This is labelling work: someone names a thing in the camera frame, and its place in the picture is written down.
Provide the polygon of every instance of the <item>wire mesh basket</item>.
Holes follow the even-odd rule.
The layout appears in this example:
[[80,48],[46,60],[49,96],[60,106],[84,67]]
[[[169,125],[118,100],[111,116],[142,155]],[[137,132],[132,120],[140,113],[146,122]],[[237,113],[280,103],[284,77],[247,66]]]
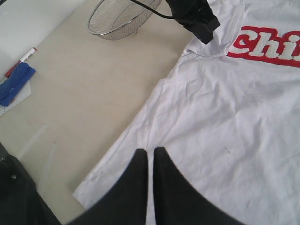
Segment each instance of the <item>wire mesh basket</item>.
[[[161,0],[140,0],[157,9]],[[107,40],[119,40],[136,33],[152,15],[152,12],[130,0],[101,0],[88,22],[91,34]]]

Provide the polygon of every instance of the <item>t-shirt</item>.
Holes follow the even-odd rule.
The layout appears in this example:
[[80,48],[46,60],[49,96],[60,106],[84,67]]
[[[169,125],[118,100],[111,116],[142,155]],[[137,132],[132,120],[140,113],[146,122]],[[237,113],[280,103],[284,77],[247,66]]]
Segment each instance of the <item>t-shirt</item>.
[[221,26],[194,38],[74,196],[86,208],[134,151],[149,156],[147,225],[155,224],[153,150],[204,197],[247,225],[300,224],[300,2],[210,1]]

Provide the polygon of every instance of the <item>table surface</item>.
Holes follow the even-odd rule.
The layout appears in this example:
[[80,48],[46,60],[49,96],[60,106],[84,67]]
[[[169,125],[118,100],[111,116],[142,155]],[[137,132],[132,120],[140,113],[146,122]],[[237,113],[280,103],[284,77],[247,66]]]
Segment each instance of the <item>table surface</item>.
[[[137,34],[103,40],[86,29],[97,3],[85,1],[37,47],[28,60],[37,70],[32,95],[0,117],[0,142],[37,184],[44,181],[40,194],[62,224],[84,211],[72,193],[192,38],[153,15]],[[165,1],[158,10],[170,14]]]

